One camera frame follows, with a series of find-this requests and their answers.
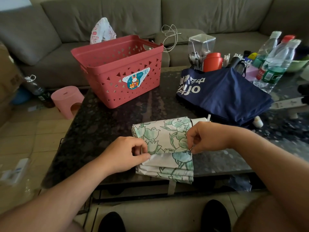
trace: black shoe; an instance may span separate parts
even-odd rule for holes
[[[110,212],[100,222],[98,232],[126,232],[125,225],[117,212]]]
[[[206,203],[202,219],[201,232],[231,232],[231,222],[225,206],[217,200]]]

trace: navy blue bag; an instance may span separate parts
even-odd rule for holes
[[[176,94],[207,112],[242,126],[268,110],[271,96],[247,81],[233,68],[202,72],[182,70]]]

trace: red container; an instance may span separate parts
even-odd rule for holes
[[[163,44],[159,46],[137,35],[71,50],[90,87],[108,108],[116,108],[160,85],[162,52]],[[137,73],[142,70],[143,80]]]
[[[222,68],[223,58],[220,53],[207,54],[203,63],[203,72],[210,72]]]

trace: red cup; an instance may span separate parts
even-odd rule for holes
[[[222,68],[223,58],[220,53],[207,54],[204,59],[203,72],[210,72]]]

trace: charging cable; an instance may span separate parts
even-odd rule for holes
[[[163,31],[163,27],[164,26],[167,26],[167,27],[169,27],[169,29],[168,29],[168,31],[167,32],[165,32],[164,33],[164,31]],[[174,24],[172,24],[171,26],[168,26],[168,25],[166,25],[166,24],[164,24],[163,26],[162,26],[162,28],[161,28],[161,31],[162,31],[162,33],[164,33],[164,36],[166,36],[166,38],[164,39],[164,41],[163,41],[163,47],[164,47],[164,49],[166,49],[167,51],[164,51],[164,52],[170,52],[170,51],[172,51],[172,49],[176,46],[176,44],[177,44],[177,42],[178,42],[178,35],[180,35],[181,33],[178,33],[177,32],[177,28],[176,28],[176,26],[174,25]],[[165,42],[165,40],[167,39],[167,38],[169,38],[169,37],[175,37],[175,43],[174,43],[174,45],[173,46],[171,46],[171,47],[169,47],[169,48],[166,48],[165,46],[164,46],[164,42]]]

